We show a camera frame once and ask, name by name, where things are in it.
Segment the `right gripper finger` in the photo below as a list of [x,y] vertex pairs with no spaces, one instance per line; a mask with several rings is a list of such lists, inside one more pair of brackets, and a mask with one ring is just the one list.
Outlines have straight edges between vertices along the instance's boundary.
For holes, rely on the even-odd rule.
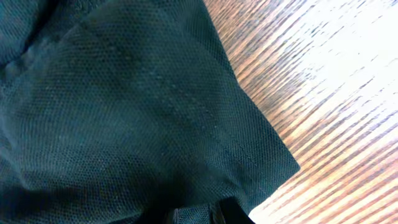
[[214,208],[214,224],[254,224],[233,197],[220,200]]

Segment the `black polo shirt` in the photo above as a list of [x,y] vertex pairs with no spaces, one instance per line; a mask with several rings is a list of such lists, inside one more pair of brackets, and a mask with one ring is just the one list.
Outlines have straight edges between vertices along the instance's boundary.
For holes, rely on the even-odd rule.
[[2,223],[214,223],[299,169],[203,1],[1,1]]

